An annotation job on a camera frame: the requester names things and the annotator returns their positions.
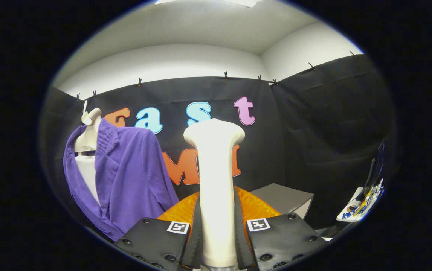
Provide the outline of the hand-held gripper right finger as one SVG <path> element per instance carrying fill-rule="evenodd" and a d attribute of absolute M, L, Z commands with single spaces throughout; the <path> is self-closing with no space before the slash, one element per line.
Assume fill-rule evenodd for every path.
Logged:
<path fill-rule="evenodd" d="M 240 269 L 283 269 L 328 245 L 298 214 L 281 214 L 240 187 L 234 187 L 234 195 L 235 252 Z"/>

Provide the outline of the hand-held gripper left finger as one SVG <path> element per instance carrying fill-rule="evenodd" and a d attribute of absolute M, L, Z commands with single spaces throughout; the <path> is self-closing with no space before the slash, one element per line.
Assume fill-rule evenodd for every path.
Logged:
<path fill-rule="evenodd" d="M 140 219 L 114 245 L 155 270 L 198 269 L 202 262 L 199 192 L 182 199 L 158 218 Z"/>

